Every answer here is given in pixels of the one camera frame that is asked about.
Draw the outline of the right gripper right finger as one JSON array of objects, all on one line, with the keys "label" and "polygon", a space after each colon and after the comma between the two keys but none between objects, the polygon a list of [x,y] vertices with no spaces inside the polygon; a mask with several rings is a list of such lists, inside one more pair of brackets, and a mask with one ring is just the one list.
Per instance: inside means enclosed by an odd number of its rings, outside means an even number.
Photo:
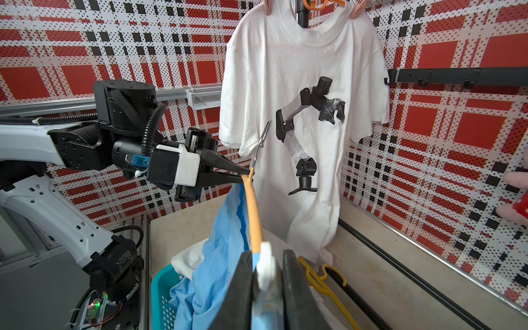
[{"label": "right gripper right finger", "polygon": [[330,329],[321,314],[293,250],[283,251],[283,316],[285,329]]}]

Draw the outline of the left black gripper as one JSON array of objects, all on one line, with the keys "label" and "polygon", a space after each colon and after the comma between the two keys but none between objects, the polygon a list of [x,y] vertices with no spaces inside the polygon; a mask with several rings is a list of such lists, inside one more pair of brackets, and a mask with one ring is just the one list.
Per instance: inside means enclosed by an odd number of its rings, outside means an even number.
[{"label": "left black gripper", "polygon": [[189,128],[184,146],[187,153],[180,154],[176,173],[175,199],[178,202],[196,202],[207,187],[243,182],[240,175],[214,172],[214,168],[234,173],[250,172],[219,154],[218,141],[206,131]]}]

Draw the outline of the light blue cloth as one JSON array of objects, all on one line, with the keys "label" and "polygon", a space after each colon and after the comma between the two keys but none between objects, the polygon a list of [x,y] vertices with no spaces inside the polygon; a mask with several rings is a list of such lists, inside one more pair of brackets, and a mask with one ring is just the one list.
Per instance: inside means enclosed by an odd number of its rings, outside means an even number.
[{"label": "light blue cloth", "polygon": [[171,264],[184,278],[170,289],[174,329],[208,329],[228,292],[240,256],[251,250],[247,197],[233,184],[208,239],[175,255]]}]

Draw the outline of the white clothespin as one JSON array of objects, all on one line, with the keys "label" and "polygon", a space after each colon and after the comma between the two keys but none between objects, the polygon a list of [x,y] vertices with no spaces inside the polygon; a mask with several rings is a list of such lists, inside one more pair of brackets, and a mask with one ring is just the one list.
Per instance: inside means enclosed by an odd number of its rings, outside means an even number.
[{"label": "white clothespin", "polygon": [[265,292],[270,288],[276,271],[276,259],[272,253],[272,245],[268,241],[261,243],[256,271],[258,288]]}]

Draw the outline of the white printed t-shirt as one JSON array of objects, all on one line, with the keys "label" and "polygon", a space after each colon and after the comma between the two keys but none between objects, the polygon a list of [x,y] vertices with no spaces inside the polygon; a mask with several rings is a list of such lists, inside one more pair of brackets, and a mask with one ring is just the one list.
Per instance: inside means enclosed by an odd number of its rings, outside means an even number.
[{"label": "white printed t-shirt", "polygon": [[335,236],[347,145],[390,119],[378,33],[353,11],[347,4],[303,28],[288,1],[259,4],[226,48],[219,138],[257,155],[263,227],[310,261]]}]

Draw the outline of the orange plastic hanger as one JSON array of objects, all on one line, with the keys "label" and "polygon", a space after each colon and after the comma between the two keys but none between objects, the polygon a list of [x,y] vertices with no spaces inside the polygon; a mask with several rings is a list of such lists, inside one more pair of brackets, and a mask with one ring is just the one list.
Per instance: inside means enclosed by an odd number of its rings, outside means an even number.
[{"label": "orange plastic hanger", "polygon": [[302,0],[302,4],[307,10],[310,11],[322,11],[326,7],[337,4],[339,6],[345,7],[347,2],[343,0],[323,0],[320,4],[317,4],[317,1],[308,1],[308,0]]}]

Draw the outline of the pink clothespin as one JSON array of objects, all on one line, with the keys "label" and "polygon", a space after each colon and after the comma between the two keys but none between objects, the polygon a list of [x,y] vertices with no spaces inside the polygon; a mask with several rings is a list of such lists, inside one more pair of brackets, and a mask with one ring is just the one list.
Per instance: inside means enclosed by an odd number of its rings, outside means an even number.
[{"label": "pink clothespin", "polygon": [[366,7],[371,3],[371,0],[357,0],[350,14],[351,19],[356,19],[364,12]]},{"label": "pink clothespin", "polygon": [[272,14],[272,5],[273,5],[272,0],[263,0],[263,7],[264,7],[265,14],[267,16]]}]

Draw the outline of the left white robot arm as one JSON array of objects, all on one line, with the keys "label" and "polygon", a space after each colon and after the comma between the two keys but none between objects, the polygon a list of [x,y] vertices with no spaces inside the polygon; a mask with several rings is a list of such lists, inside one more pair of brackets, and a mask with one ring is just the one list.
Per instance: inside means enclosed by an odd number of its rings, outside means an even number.
[{"label": "left white robot arm", "polygon": [[67,200],[46,175],[49,164],[76,171],[116,166],[128,180],[143,178],[194,202],[204,188],[239,183],[249,170],[217,151],[209,133],[190,128],[183,142],[164,138],[166,105],[153,85],[95,82],[96,112],[49,118],[1,118],[1,206],[50,234],[89,276],[89,287],[112,302],[140,286],[140,241],[102,228]]}]

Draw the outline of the wooden hanger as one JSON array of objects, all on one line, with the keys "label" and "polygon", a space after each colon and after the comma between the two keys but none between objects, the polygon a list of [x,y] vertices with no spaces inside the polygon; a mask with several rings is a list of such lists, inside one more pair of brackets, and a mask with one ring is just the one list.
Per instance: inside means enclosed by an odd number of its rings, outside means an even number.
[{"label": "wooden hanger", "polygon": [[250,227],[250,239],[251,239],[251,251],[253,254],[261,252],[261,244],[263,242],[263,229],[261,225],[261,219],[259,215],[259,208],[257,202],[257,196],[253,187],[253,176],[255,172],[255,166],[257,164],[258,154],[261,148],[263,148],[265,139],[268,136],[268,131],[271,125],[269,120],[261,134],[261,137],[258,141],[257,148],[252,157],[250,163],[250,173],[248,175],[242,175],[243,186],[246,192],[247,199],[247,210],[249,217],[249,227]]}]

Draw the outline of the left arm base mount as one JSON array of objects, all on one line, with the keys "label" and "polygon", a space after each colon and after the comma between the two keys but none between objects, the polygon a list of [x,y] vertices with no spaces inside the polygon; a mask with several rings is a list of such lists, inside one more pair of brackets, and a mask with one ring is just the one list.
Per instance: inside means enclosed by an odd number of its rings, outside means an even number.
[{"label": "left arm base mount", "polygon": [[143,307],[140,293],[129,300],[111,302],[103,291],[92,290],[84,294],[82,305],[77,306],[64,329],[142,329]]}]

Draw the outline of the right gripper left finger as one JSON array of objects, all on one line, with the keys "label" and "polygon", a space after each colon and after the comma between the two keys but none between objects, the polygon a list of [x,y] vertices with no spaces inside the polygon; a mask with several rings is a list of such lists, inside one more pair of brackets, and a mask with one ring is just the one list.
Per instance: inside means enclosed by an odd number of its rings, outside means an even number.
[{"label": "right gripper left finger", "polygon": [[252,253],[241,254],[219,312],[209,329],[247,330],[252,318]]}]

